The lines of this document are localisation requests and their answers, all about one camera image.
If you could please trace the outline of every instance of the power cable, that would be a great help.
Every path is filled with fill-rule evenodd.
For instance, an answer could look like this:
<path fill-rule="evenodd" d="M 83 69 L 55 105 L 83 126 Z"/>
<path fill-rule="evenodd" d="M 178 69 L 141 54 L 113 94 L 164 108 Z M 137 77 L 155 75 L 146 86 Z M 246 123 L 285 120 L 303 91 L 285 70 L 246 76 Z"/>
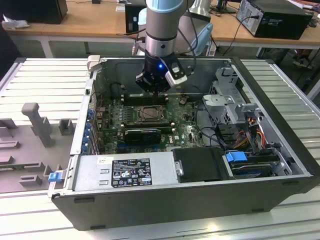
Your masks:
<path fill-rule="evenodd" d="M 222 56 L 226 55 L 227 51 L 231 48 L 232 44 L 233 44 L 234 41 L 236 40 L 236 36 L 237 36 L 237 33 L 238 33 L 239 29 L 240 29 L 241 24 L 242 24 L 245 20 L 247 20 L 247 19 L 259 19 L 259 16 L 248 16 L 248 17 L 245 17 L 245 18 L 239 23 L 239 26 L 238 26 L 238 28 L 236 29 L 235 35 L 234 35 L 234 37 L 233 37 L 233 40 L 232 40 L 230 46 L 225 50 L 225 52 L 224 52 L 224 54 L 223 54 Z"/>

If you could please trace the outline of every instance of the workbench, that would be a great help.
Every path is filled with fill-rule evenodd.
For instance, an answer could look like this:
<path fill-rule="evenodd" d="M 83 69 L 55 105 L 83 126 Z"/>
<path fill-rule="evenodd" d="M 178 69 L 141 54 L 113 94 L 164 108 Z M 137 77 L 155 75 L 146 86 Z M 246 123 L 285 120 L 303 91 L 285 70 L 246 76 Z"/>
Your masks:
<path fill-rule="evenodd" d="M 102 2 L 75 3 L 67 1 L 68 12 L 61 24 L 31 23 L 28 28 L 7 30 L 14 40 L 36 40 L 41 43 L 46 58 L 53 58 L 50 41 L 131 43 L 132 39 L 116 34 L 126 32 L 125 12 L 116 11 L 118 4 Z M 239 3 L 229 3 L 235 8 Z M 211 14 L 212 36 L 218 46 L 229 46 L 234 39 L 239 21 L 235 14 Z M 299 40 L 255 38 L 241 26 L 232 46 L 281 49 L 318 49 L 320 26 L 308 27 Z"/>
<path fill-rule="evenodd" d="M 255 63 L 266 65 L 263 60 L 255 60 Z M 40 115 L 48 116 L 51 124 L 56 124 L 60 118 L 70 118 L 76 124 L 84 92 L 83 83 L 90 78 L 86 69 L 87 60 L 85 58 L 28 58 L 23 63 L 14 63 L 0 86 L 2 114 L 7 112 L 5 117 L 12 118 L 19 127 L 28 125 L 29 121 L 17 109 L 20 109 L 26 101 L 34 101 L 38 102 L 43 109 Z M 273 96 L 272 101 L 281 113 L 293 111 L 289 110 L 290 106 L 301 101 L 300 98 L 308 101 L 280 69 L 277 68 L 281 73 L 279 76 L 272 75 L 270 67 L 262 66 L 255 69 L 257 70 L 262 73 L 268 70 L 266 72 L 268 80 L 261 81 L 260 84 L 270 98 Z M 43 98 L 45 94 L 37 93 L 39 90 L 47 92 L 45 98 Z M 50 103 L 60 104 L 61 109 L 57 112 L 57 109 L 54 109 L 55 106 Z M 291 114 L 297 121 L 291 121 L 292 124 L 297 123 L 300 117 L 305 119 L 305 115 L 310 115 L 312 120 L 313 115 L 317 112 L 316 110 L 307 112 L 306 105 L 297 106 L 296 113 Z M 311 102 L 308 102 L 308 106 L 316 108 Z M 319 138 L 319 133 L 315 129 L 311 130 L 309 132 L 306 130 L 305 133 L 300 130 L 304 140 L 310 139 L 306 134 L 313 135 L 315 139 Z M 310 149 L 314 150 L 315 145 L 312 142 L 306 144 L 311 144 Z M 1 239 L 51 240 L 58 236 L 63 236 L 63 239 L 81 240 L 167 238 L 175 240 L 202 238 L 311 240 L 320 238 L 319 186 L 308 193 L 289 197 L 270 212 L 92 231 L 74 229 L 70 221 L 52 203 L 47 193 L 47 190 L 37 190 L 0 194 Z"/>

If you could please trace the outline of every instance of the aluminum profile table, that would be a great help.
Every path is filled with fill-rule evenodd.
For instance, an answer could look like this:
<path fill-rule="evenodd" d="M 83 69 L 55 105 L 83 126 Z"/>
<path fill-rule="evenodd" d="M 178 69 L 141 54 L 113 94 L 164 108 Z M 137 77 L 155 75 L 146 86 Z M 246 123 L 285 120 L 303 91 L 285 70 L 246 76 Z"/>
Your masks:
<path fill-rule="evenodd" d="M 0 115 L 17 126 L 30 125 L 21 113 L 24 103 L 38 103 L 39 114 L 51 124 L 60 119 L 77 123 L 86 81 L 86 58 L 27 58 L 13 64 L 0 82 Z"/>
<path fill-rule="evenodd" d="M 265 60 L 243 60 L 271 102 L 320 163 L 320 111 L 306 95 L 278 68 Z M 244 88 L 251 102 L 254 99 Z"/>
<path fill-rule="evenodd" d="M 55 95 L 55 101 L 60 99 L 61 103 L 65 103 L 64 110 L 61 111 L 64 112 L 64 114 L 77 112 L 78 110 L 71 106 L 73 106 L 72 104 L 74 103 L 79 103 L 76 99 L 78 96 L 77 91 L 81 92 L 84 89 L 76 83 L 81 83 L 82 78 L 88 78 L 88 73 L 86 70 L 79 70 L 77 67 L 74 68 L 73 71 L 70 69 L 73 68 L 72 66 L 84 66 L 85 62 L 86 59 L 27 59 L 25 64 L 15 63 L 6 76 L 7 81 L 1 82 L 5 90 L 4 92 L 1 91 L 0 95 L 5 93 L 5 96 L 0 98 L 0 105 L 5 106 L 9 103 L 22 104 L 25 101 L 28 96 L 26 92 L 21 92 L 25 93 L 24 95 L 17 93 L 15 93 L 15 95 L 9 94 L 11 91 L 16 90 L 15 87 L 12 89 L 12 86 L 15 84 L 13 80 L 19 78 L 19 75 L 22 74 L 23 76 L 20 76 L 22 79 L 32 81 L 29 82 L 29 84 L 32 84 L 29 87 L 32 86 L 31 89 L 34 91 L 37 90 L 36 87 L 34 87 L 35 83 L 54 83 L 55 85 L 51 85 L 51 88 L 47 88 L 51 89 L 50 91 L 52 93 L 54 89 L 60 89 L 60 93 L 64 89 L 75 91 L 73 95 L 64 95 L 63 97 L 61 94 Z M 243 63 L 249 71 L 251 71 L 288 123 L 299 137 L 301 137 L 312 155 L 316 159 L 319 159 L 318 152 L 320 143 L 318 140 L 320 136 L 317 134 L 318 122 L 320 123 L 318 118 L 319 110 L 299 89 L 295 88 L 295 85 L 277 66 L 268 64 L 264 60 L 244 60 Z M 60 67 L 68 66 L 66 64 L 69 64 L 69 70 L 61 71 L 60 69 L 62 68 Z M 23 66 L 27 65 L 32 66 L 32 68 L 29 69 L 33 70 L 23 70 L 26 69 Z M 40 80 L 40 82 L 35 82 L 33 78 Z M 72 85 L 71 83 L 74 83 L 74 88 L 62 87 L 64 84 Z M 26 85 L 20 85 L 20 87 L 22 86 L 24 87 L 21 90 L 35 93 L 30 91 L 30 88 L 26 88 Z M 39 101 L 39 99 L 42 100 L 42 102 L 39 103 L 40 107 L 43 107 L 46 110 L 45 112 L 50 112 L 52 108 L 48 108 L 45 104 L 49 104 L 50 101 L 52 101 L 51 97 L 43 96 L 45 95 L 39 97 L 36 94 L 31 94 L 27 99 L 30 100 L 33 98 L 35 101 Z M 21 116 L 17 114 L 15 121 L 20 121 L 20 124 L 27 124 L 27 120 L 20 119 L 20 117 Z M 49 121 L 55 122 L 56 119 L 52 116 Z M 48 198 L 46 190 L 0 194 L 0 206 L 0 237 L 3 240 L 51 240 L 57 238 L 81 240 L 320 239 L 319 186 L 306 194 L 297 194 L 289 197 L 270 212 L 85 232 L 77 231 L 73 228 L 72 224 L 56 208 L 50 198 Z"/>

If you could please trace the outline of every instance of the power supply label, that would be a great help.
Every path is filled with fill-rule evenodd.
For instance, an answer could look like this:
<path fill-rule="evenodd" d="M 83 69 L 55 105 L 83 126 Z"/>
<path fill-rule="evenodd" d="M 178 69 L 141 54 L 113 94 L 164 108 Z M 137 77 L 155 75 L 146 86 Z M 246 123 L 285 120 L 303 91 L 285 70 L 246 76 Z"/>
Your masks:
<path fill-rule="evenodd" d="M 150 159 L 129 159 L 112 161 L 114 188 L 152 185 Z"/>

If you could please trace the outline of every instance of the slotted metal surface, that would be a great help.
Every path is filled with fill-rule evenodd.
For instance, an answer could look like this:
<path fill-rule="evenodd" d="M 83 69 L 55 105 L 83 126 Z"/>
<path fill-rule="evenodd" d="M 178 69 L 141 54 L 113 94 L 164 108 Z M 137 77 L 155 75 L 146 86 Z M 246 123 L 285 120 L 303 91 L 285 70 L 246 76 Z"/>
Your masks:
<path fill-rule="evenodd" d="M 298 89 L 294 89 L 291 82 L 275 70 L 276 66 L 268 64 L 264 60 L 242 60 L 242 63 L 312 156 L 316 160 L 320 160 L 320 117 L 315 109 L 310 107 L 311 104 L 306 96 Z M 243 90 L 249 100 L 254 103 L 248 89 L 244 88 Z"/>
<path fill-rule="evenodd" d="M 29 125 L 21 113 L 24 103 L 38 103 L 39 114 L 51 124 L 60 119 L 77 123 L 86 81 L 87 60 L 28 58 L 0 92 L 0 118 L 16 125 Z"/>

